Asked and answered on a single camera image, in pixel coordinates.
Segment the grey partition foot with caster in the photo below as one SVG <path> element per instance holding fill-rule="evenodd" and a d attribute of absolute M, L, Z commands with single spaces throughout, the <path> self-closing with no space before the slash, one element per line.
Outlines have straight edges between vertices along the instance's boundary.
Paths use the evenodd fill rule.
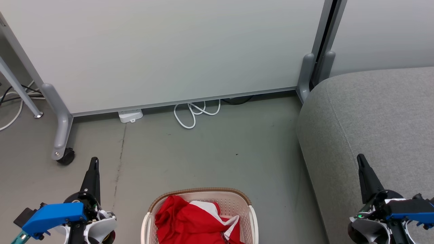
<path fill-rule="evenodd" d="M 52 159 L 56 161 L 63 157 L 65 149 L 68 148 L 67 142 L 72 127 L 73 116 L 53 85 L 44 83 L 41 86 L 41 90 L 45 100 L 57 117 L 57 130 L 52 151 Z"/>

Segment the grey metal table leg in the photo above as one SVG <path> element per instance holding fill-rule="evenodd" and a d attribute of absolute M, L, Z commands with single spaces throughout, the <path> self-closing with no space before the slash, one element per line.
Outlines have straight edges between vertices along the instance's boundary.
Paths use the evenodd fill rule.
<path fill-rule="evenodd" d="M 0 73 L 4 75 L 6 80 L 10 83 L 12 88 L 18 93 L 22 101 L 28 106 L 31 112 L 34 114 L 35 118 L 40 118 L 43 116 L 43 112 L 41 112 L 31 98 L 28 96 L 27 92 L 24 90 L 21 83 L 17 80 L 16 76 L 13 74 L 9 66 L 0 56 Z"/>

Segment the cream perforated laundry basket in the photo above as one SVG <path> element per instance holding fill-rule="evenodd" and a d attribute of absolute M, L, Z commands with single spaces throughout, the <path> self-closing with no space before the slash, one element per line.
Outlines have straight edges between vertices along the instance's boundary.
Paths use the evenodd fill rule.
<path fill-rule="evenodd" d="M 250 199 L 240 190 L 228 187 L 200 187 L 176 190 L 157 197 L 143 218 L 140 243 L 159 244 L 155 215 L 168 196 L 180 196 L 184 200 L 215 202 L 219 205 L 223 218 L 240 216 L 240 240 L 244 244 L 259 244 L 258 221 Z"/>

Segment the black caster wheel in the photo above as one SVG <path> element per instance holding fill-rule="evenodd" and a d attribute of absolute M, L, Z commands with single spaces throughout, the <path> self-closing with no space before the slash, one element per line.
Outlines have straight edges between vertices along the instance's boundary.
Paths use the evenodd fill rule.
<path fill-rule="evenodd" d="M 72 148 L 66 148 L 61 159 L 56 160 L 60 165 L 70 165 L 75 159 L 75 151 Z"/>

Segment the wide white partition panel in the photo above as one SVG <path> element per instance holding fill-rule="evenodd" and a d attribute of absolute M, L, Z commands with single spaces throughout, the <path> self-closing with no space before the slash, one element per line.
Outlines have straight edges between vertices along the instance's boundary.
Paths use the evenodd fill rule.
<path fill-rule="evenodd" d="M 326 0 L 0 0 L 68 111 L 295 88 Z"/>

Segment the grey fabric sofa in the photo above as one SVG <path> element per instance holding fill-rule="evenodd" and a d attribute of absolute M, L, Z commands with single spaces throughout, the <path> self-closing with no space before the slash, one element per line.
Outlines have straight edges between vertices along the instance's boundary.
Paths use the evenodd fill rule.
<path fill-rule="evenodd" d="M 359 154 L 385 189 L 434 197 L 434 67 L 328 78 L 305 100 L 296 131 L 330 244 L 354 244 Z"/>

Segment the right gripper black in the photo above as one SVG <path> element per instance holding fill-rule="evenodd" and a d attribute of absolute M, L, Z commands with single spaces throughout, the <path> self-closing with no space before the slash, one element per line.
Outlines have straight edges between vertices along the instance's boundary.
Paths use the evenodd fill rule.
<path fill-rule="evenodd" d="M 357 155 L 358 174 L 364 218 L 385 218 L 386 204 L 391 200 L 404 199 L 393 191 L 385 190 L 373 168 L 363 154 Z"/>

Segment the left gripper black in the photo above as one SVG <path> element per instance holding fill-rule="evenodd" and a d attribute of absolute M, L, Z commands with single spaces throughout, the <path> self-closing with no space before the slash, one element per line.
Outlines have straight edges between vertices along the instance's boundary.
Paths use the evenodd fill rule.
<path fill-rule="evenodd" d="M 99 159 L 92 157 L 80 191 L 69 196 L 64 203 L 81 202 L 84 205 L 85 216 L 87 218 L 96 218 L 101 210 L 100 193 Z"/>

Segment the white power strip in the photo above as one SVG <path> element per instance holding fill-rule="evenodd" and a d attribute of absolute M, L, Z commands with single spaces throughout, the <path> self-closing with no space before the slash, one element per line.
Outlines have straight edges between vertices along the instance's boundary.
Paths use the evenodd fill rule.
<path fill-rule="evenodd" d="M 118 117 L 122 123 L 135 123 L 143 117 L 141 109 L 118 111 Z"/>

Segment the narrow white partition panel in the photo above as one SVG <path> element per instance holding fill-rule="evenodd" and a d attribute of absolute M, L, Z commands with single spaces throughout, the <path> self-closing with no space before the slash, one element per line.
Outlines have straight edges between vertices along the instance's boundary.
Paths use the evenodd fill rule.
<path fill-rule="evenodd" d="M 434 0 L 347 0 L 330 76 L 434 66 Z"/>

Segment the plain red garment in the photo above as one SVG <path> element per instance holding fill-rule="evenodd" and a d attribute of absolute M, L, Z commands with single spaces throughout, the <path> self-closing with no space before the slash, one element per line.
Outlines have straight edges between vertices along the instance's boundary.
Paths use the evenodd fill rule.
<path fill-rule="evenodd" d="M 189 202 L 180 196 L 169 196 L 155 215 L 159 244 L 186 244 L 185 207 Z"/>

